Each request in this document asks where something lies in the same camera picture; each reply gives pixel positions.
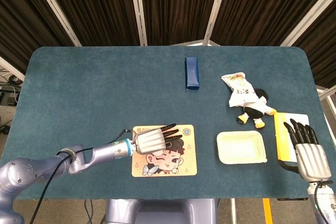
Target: plush toy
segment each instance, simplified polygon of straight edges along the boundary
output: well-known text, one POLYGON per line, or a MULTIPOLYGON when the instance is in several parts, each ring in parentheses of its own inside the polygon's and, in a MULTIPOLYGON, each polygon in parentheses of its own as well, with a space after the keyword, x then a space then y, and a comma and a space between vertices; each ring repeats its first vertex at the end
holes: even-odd
POLYGON ((254 120, 255 127, 257 129, 265 127, 265 123, 262 121, 264 114, 274 115, 277 111, 266 105, 268 101, 268 95, 263 89, 254 89, 259 100, 256 102, 245 103, 243 106, 244 114, 237 117, 237 122, 244 124, 248 118, 254 120))

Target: white plastic bag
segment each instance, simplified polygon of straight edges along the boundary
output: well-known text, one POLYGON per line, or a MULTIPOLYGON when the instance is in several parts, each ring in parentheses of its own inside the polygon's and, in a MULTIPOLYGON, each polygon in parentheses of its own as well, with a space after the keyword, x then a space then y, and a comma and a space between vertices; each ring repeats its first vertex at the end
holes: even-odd
POLYGON ((257 102, 259 100, 252 85, 245 79, 243 72, 226 74, 222 80, 231 88, 232 95, 229 100, 229 106, 244 106, 248 102, 257 102))

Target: mouse pad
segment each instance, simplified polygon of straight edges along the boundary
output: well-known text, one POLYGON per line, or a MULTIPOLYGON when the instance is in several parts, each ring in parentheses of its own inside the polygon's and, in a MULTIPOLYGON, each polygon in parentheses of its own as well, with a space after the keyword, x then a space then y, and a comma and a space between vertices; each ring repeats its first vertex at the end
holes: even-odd
MULTIPOLYGON (((135 126, 133 130, 139 133, 162 126, 164 125, 135 126)), ((178 132, 174 135, 182 135, 182 137, 172 140, 171 146, 168 145, 163 154, 155 156, 152 153, 146 155, 133 153, 133 177, 193 176, 197 174, 194 126, 191 124, 177 125, 170 130, 176 129, 178 132)))

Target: cartoon face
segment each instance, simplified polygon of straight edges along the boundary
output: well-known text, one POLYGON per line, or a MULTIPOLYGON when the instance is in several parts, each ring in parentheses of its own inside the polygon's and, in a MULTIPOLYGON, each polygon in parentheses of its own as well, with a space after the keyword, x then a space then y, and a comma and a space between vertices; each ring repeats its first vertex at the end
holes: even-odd
POLYGON ((183 158, 181 158, 180 153, 164 150, 163 154, 160 156, 154 156, 153 154, 148 154, 146 160, 149 164, 154 164, 159 166, 161 170, 173 170, 177 169, 179 165, 182 165, 183 158))

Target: cartoon boy illustration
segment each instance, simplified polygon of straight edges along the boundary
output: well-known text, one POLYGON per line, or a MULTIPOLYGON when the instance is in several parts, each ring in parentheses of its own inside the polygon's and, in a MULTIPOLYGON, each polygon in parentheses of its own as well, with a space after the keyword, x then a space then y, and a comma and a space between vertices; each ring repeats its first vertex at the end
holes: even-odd
POLYGON ((184 142, 178 138, 171 141, 171 146, 167 147, 163 154, 154 156, 152 153, 146 155, 147 165, 143 167, 142 175, 152 176, 155 173, 178 174, 179 166, 183 163, 181 155, 184 154, 184 142))

